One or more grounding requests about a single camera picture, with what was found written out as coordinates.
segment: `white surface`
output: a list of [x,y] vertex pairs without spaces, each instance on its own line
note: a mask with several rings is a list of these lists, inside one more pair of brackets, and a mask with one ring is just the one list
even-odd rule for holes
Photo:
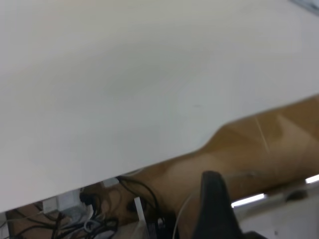
[[319,197],[268,210],[240,222],[244,232],[256,231],[267,239],[317,239]]
[[0,211],[318,93],[318,28],[286,0],[0,1]]

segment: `white cable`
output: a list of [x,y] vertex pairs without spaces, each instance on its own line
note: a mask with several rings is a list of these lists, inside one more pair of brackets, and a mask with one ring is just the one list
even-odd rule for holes
[[172,239],[175,239],[175,234],[176,234],[176,229],[177,229],[177,224],[178,224],[178,221],[179,221],[179,218],[182,214],[182,212],[184,211],[184,209],[186,208],[187,204],[189,203],[189,201],[197,194],[199,193],[199,189],[196,189],[194,190],[192,193],[189,194],[189,196],[184,200],[179,212],[178,212],[178,215],[177,215],[177,218],[176,218],[176,222],[175,222],[175,226],[174,226],[174,231],[173,231],[173,237]]
[[[247,176],[247,177],[255,177],[255,176],[258,176],[260,173],[259,172],[256,172],[256,171],[247,171],[247,172],[239,172],[239,173],[236,173],[236,174],[230,174],[230,175],[225,175],[223,176],[223,178],[225,180],[227,180],[228,178],[236,178],[236,177],[242,177],[242,176]],[[192,193],[189,194],[189,196],[184,200],[179,212],[178,212],[178,215],[177,215],[177,218],[176,218],[176,222],[175,222],[175,226],[174,226],[174,231],[173,231],[173,237],[172,239],[175,239],[175,234],[176,234],[176,230],[177,230],[177,224],[178,224],[178,221],[179,221],[179,218],[183,212],[183,210],[185,209],[186,205],[189,203],[189,201],[192,199],[192,197],[194,197],[196,195],[196,193],[199,193],[199,189],[196,189],[194,190]]]

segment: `cable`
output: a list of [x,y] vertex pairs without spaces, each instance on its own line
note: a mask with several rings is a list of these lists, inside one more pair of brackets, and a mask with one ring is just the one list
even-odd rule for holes
[[[236,173],[236,174],[229,174],[229,175],[225,175],[223,176],[224,179],[228,179],[228,178],[236,178],[236,177],[242,177],[242,176],[247,176],[247,177],[255,177],[259,175],[259,172],[257,171],[247,171],[247,172],[239,172],[239,173]],[[197,194],[199,193],[199,189],[196,189],[194,190],[192,193],[190,193],[188,195],[188,197],[184,200],[179,212],[178,212],[178,215],[177,215],[177,218],[176,218],[176,222],[175,222],[175,226],[174,226],[174,231],[173,231],[173,237],[172,239],[175,239],[175,234],[176,234],[176,230],[177,230],[177,224],[178,224],[178,221],[179,221],[179,218],[183,212],[183,210],[185,209],[186,205],[189,203],[189,201]]]
[[152,195],[153,199],[154,199],[154,203],[155,203],[155,207],[149,202],[146,200],[146,202],[150,205],[151,208],[153,208],[154,210],[157,211],[159,217],[164,221],[164,218],[162,216],[162,212],[160,210],[160,205],[158,203],[158,200],[154,194],[154,192],[149,188],[149,186],[147,186],[146,184],[140,182],[140,181],[137,181],[135,179],[131,179],[131,178],[126,178],[126,177],[123,177],[123,176],[118,176],[116,177],[118,180],[119,180],[119,183],[126,189],[128,190],[130,193],[132,193],[133,195],[139,197],[139,195],[137,193],[135,193],[134,191],[132,191],[131,189],[129,189],[122,181],[126,181],[126,182],[130,182],[130,183],[136,183],[136,184],[139,184],[141,186],[143,186],[144,188],[146,188],[149,193]]
[[20,220],[24,220],[24,219],[28,219],[28,218],[32,218],[32,217],[35,217],[35,216],[38,216],[38,215],[41,215],[43,212],[38,212],[37,214],[34,214],[34,215],[31,215],[31,216],[28,216],[28,217],[24,217],[24,218],[15,218],[15,219],[8,219],[6,221],[3,221],[3,223],[7,223],[7,222],[16,222],[16,221],[20,221]]
[[176,234],[176,229],[177,229],[177,224],[178,224],[178,221],[179,221],[179,218],[182,214],[182,212],[184,211],[185,207],[187,206],[187,204],[189,203],[189,201],[199,192],[199,189],[196,189],[194,190],[192,193],[190,193],[188,195],[188,197],[184,200],[179,212],[178,212],[178,215],[177,215],[177,218],[176,218],[176,222],[175,222],[175,226],[174,226],[174,231],[173,231],[173,237],[172,239],[175,239],[175,234]]
[[[39,207],[37,204],[33,204],[40,212],[42,212],[42,208]],[[51,217],[50,215],[47,215],[47,214],[43,214],[47,219],[49,219],[50,221],[53,221],[55,222],[57,219],[54,218],[54,217]]]
[[54,228],[54,225],[52,225],[52,224],[40,222],[40,221],[31,219],[30,217],[27,217],[25,214],[21,213],[18,209],[14,209],[14,212],[17,213],[17,214],[19,214],[20,216],[22,216],[23,219],[27,219],[27,220],[30,221],[30,222],[38,223],[38,224],[41,224],[41,225],[46,226],[46,227],[52,227],[52,228]]
[[58,218],[57,218],[56,223],[55,223],[55,228],[53,229],[53,232],[51,235],[51,239],[55,239],[55,236],[58,234],[59,225],[61,223],[62,218],[63,218],[63,215],[61,213],[59,213]]
[[29,228],[26,228],[26,229],[20,231],[17,235],[8,236],[8,237],[3,238],[3,239],[18,238],[19,236],[21,236],[21,235],[24,234],[25,232],[27,232],[27,231],[29,231],[29,230],[32,230],[32,229],[35,229],[35,228],[43,228],[43,229],[52,230],[52,228],[47,227],[47,226],[36,225],[36,226],[32,226],[32,227],[29,227]]

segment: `fluorescent light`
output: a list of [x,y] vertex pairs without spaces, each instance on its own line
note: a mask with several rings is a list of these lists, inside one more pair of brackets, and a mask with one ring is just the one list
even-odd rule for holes
[[316,181],[319,181],[319,174],[306,179],[306,183],[314,183]]
[[245,198],[245,199],[239,200],[237,202],[234,202],[234,203],[231,204],[231,206],[233,208],[239,207],[241,205],[245,205],[245,204],[248,204],[248,203],[252,203],[252,202],[256,202],[256,201],[262,200],[262,199],[264,199],[266,197],[267,196],[265,194],[258,194],[256,196],[253,196],[253,197],[250,197],[250,198]]

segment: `black cable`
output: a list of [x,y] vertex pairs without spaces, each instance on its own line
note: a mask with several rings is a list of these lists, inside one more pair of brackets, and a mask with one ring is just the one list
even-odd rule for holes
[[[43,209],[41,207],[39,207],[37,204],[33,204],[39,211],[43,211]],[[47,214],[43,214],[47,219],[49,219],[50,221],[56,222],[56,218],[51,217],[50,215]]]
[[158,216],[164,221],[164,218],[163,218],[163,213],[160,209],[160,205],[159,205],[159,202],[154,194],[154,192],[149,188],[149,186],[147,186],[146,184],[140,182],[140,181],[137,181],[135,179],[131,179],[131,178],[128,178],[128,177],[124,177],[124,176],[118,176],[116,177],[118,180],[119,180],[119,183],[126,189],[128,190],[129,192],[131,192],[132,194],[134,194],[135,196],[139,197],[139,195],[137,193],[135,193],[134,191],[132,191],[131,189],[129,189],[122,181],[126,181],[126,182],[129,182],[129,183],[135,183],[135,184],[139,184],[141,186],[143,186],[144,188],[146,188],[149,193],[152,195],[153,199],[154,199],[154,203],[155,203],[155,207],[145,199],[145,201],[149,204],[149,206],[151,208],[153,208],[154,210],[156,210],[156,212],[158,213]]
[[155,203],[155,207],[156,208],[160,208],[160,205],[159,205],[159,202],[155,196],[155,193],[149,188],[149,186],[147,186],[146,184],[138,181],[138,180],[135,180],[135,179],[132,179],[132,178],[128,178],[128,177],[124,177],[124,176],[118,176],[117,179],[119,181],[123,180],[123,181],[126,181],[126,182],[129,182],[129,183],[135,183],[135,184],[139,184],[141,186],[143,186],[144,188],[146,188],[149,193],[152,195],[153,199],[154,199],[154,203]]
[[52,230],[52,228],[47,227],[47,226],[35,225],[35,226],[29,227],[29,228],[26,228],[26,229],[20,231],[17,235],[8,236],[8,237],[3,238],[3,239],[18,238],[19,236],[21,236],[21,235],[24,234],[25,232],[27,232],[27,231],[29,231],[29,230],[32,230],[32,229],[35,229],[35,228],[43,228],[43,229]]
[[22,216],[23,218],[26,218],[28,221],[30,222],[33,222],[33,223],[38,223],[38,224],[41,224],[43,226],[46,226],[46,227],[50,227],[50,228],[54,228],[54,225],[53,224],[49,224],[49,223],[44,223],[44,222],[40,222],[40,221],[37,221],[37,220],[34,220],[34,219],[31,219],[31,218],[27,218],[27,216],[23,213],[21,213],[18,209],[14,209],[14,212],[19,214],[20,216]]
[[82,228],[83,226],[84,226],[83,223],[77,224],[73,229],[70,229],[70,230],[68,230],[68,231],[66,231],[66,232],[63,232],[63,233],[61,233],[60,235],[58,235],[58,236],[56,237],[56,239],[63,239],[63,238],[65,238],[67,235],[71,234],[72,232],[75,232],[76,230]]
[[51,239],[55,239],[55,235],[57,234],[57,231],[58,231],[58,228],[60,226],[60,222],[61,222],[62,218],[63,218],[63,215],[61,213],[59,213],[58,218],[57,218],[56,223],[55,223],[55,228],[53,229],[53,232],[51,235]]
[[[136,192],[134,192],[133,190],[131,190],[130,188],[128,188],[122,181],[119,181],[119,183],[123,186],[123,188],[125,188],[127,191],[129,191],[130,193],[132,193],[133,195],[135,195],[136,197],[140,197],[140,195],[138,194],[138,193],[136,193]],[[153,210],[155,210],[156,212],[158,212],[157,211],[157,209],[156,209],[156,207],[154,207],[154,205],[152,204],[152,203],[150,203],[146,198],[144,198],[145,199],[145,201],[146,201],[146,203],[153,209]]]

